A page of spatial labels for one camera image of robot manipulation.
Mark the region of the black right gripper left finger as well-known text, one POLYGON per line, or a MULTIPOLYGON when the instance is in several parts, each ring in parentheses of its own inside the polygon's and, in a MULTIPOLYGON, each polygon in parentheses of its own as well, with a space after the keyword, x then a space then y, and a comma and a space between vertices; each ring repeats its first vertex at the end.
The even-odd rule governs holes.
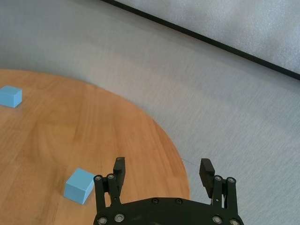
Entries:
POLYGON ((120 194, 126 174, 125 158, 117 157, 114 163, 113 172, 103 177, 96 175, 94 177, 96 210, 101 212, 106 208, 105 193, 109 194, 111 206, 121 204, 120 194))

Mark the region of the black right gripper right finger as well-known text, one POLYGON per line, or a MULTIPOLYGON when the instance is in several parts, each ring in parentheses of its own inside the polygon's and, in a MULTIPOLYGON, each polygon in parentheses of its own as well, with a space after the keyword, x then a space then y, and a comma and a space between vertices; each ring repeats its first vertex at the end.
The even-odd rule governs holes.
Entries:
POLYGON ((208 158, 202 158, 199 175, 211 205, 222 207, 222 197, 224 197, 224 208, 229 211, 237 211, 236 179, 228 177, 223 179, 215 174, 214 167, 208 158))

